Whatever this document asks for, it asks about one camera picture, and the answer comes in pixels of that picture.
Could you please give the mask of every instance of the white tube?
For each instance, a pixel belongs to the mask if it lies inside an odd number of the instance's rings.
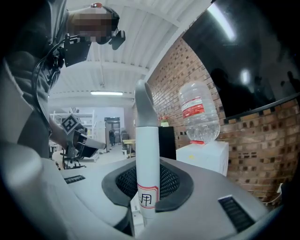
[[[155,216],[159,201],[159,141],[158,127],[136,128],[136,177],[141,214],[145,223]]]

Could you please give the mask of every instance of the white ceiling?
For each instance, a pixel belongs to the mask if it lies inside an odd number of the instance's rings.
[[[50,92],[51,107],[130,106],[135,84],[146,81],[167,50],[210,5],[211,0],[103,0],[120,15],[126,41],[116,51],[92,43],[87,61],[61,70]],[[88,7],[91,0],[68,0],[67,8]],[[92,96],[92,90],[121,91],[122,97]]]

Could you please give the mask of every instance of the chinese character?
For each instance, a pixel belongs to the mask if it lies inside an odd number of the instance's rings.
[[[149,194],[142,194],[142,199],[141,199],[141,204],[143,203],[143,201],[145,202],[145,206],[147,207],[147,203],[149,202],[149,204],[151,204],[151,195]]]

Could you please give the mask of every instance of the white box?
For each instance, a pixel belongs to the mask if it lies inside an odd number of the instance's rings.
[[[227,142],[190,144],[176,150],[177,161],[206,168],[224,176],[228,169],[229,146]]]

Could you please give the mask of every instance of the plastic water bottle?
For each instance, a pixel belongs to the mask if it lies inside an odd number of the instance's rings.
[[[179,91],[179,101],[191,143],[207,144],[215,140],[220,123],[207,85],[201,81],[186,83]]]

